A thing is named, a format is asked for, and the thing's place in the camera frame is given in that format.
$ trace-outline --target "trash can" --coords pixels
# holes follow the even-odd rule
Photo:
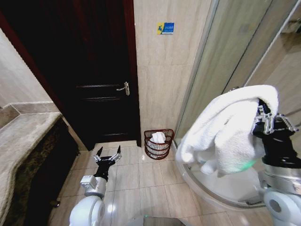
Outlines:
[[[165,143],[158,144],[151,141],[152,134],[156,132],[163,132],[165,135]],[[171,143],[174,138],[174,131],[172,129],[157,129],[147,130],[144,132],[144,147],[145,153],[152,159],[164,159],[168,156]]]

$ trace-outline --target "marble countertop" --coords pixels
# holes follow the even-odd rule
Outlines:
[[[14,192],[16,171],[61,113],[20,114],[0,129],[0,225]]]

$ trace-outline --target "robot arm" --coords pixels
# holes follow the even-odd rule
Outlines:
[[[104,194],[108,181],[110,166],[114,165],[122,156],[120,146],[114,156],[100,157],[101,148],[93,157],[98,165],[94,175],[83,176],[80,184],[85,188],[85,198],[72,210],[70,226],[100,226],[104,215]]]
[[[301,159],[290,139],[297,131],[284,115],[272,116],[260,100],[253,135],[265,149],[265,170],[258,177],[275,226],[301,226]]]

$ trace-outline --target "sticker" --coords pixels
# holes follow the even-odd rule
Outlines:
[[[174,23],[157,23],[157,34],[173,34]]]

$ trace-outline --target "green light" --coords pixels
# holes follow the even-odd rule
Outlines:
[[[256,162],[256,160],[252,160],[252,161],[250,161],[250,162],[247,162],[247,163],[241,168],[241,171],[247,170],[248,168],[250,168],[251,166],[253,166],[255,162]]]

